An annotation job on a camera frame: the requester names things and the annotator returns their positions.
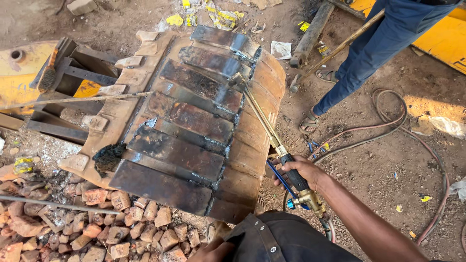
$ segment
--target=person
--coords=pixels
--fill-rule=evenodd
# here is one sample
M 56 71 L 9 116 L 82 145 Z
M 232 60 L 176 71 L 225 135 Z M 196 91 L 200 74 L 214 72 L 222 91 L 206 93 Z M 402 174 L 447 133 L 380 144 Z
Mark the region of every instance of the person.
M 412 240 L 373 213 L 339 182 L 304 157 L 293 157 L 295 161 L 287 162 L 279 172 L 298 170 L 309 187 L 324 197 L 371 261 L 428 262 Z M 273 178 L 279 186 L 280 181 Z M 249 214 L 234 229 L 222 223 L 217 221 L 212 241 L 187 262 L 361 261 L 293 214 L 276 210 L 258 216 Z
M 366 21 L 383 8 L 385 16 L 356 38 L 338 71 L 317 70 L 318 79 L 335 85 L 311 107 L 299 126 L 310 134 L 327 112 L 361 85 L 394 55 L 455 9 L 462 0 L 376 0 Z

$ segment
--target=blue jeans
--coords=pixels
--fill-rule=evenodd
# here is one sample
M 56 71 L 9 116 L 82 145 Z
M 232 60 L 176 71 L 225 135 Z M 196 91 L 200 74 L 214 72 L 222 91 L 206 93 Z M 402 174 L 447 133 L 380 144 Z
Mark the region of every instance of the blue jeans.
M 379 67 L 413 43 L 460 3 L 461 0 L 454 5 L 430 6 L 412 0 L 377 0 L 366 22 L 383 8 L 385 17 L 349 46 L 348 57 L 336 73 L 338 82 L 314 106 L 314 113 L 320 116 L 360 88 Z

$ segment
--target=hand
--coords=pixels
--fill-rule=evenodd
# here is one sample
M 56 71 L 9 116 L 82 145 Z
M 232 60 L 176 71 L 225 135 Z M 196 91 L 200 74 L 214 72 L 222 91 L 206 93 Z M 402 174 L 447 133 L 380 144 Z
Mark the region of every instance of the hand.
M 285 179 L 286 183 L 291 187 L 291 182 L 288 179 L 288 176 L 285 172 L 288 172 L 292 169 L 298 170 L 299 174 L 308 182 L 309 187 L 312 190 L 317 190 L 319 178 L 322 176 L 327 176 L 327 174 L 320 169 L 318 166 L 314 165 L 311 161 L 305 159 L 303 156 L 300 155 L 293 155 L 295 161 L 287 162 L 281 169 L 278 169 L 278 173 L 280 173 L 283 178 Z M 274 159 L 272 161 L 273 165 L 280 164 L 280 159 Z M 275 180 L 274 185 L 279 186 L 281 181 L 275 175 L 272 176 L 272 179 Z
M 224 242 L 223 238 L 218 237 L 207 246 L 199 248 L 186 262 L 221 262 L 233 249 L 232 243 Z

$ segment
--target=brick pile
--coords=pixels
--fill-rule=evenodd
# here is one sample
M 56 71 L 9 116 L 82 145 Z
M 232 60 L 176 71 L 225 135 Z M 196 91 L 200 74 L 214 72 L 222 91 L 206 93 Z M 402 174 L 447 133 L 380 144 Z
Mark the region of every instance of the brick pile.
M 47 199 L 44 182 L 0 168 L 0 194 Z M 0 202 L 0 262 L 185 262 L 201 243 L 198 229 L 172 221 L 172 209 L 70 174 L 64 194 L 96 214 L 23 202 Z

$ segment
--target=dark shirt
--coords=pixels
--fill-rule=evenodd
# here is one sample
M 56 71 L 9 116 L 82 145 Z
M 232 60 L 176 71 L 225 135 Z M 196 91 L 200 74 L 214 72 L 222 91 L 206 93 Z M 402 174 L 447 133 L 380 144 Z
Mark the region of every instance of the dark shirt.
M 226 240 L 236 248 L 224 262 L 361 261 L 303 218 L 285 212 L 269 211 L 258 217 L 249 214 Z

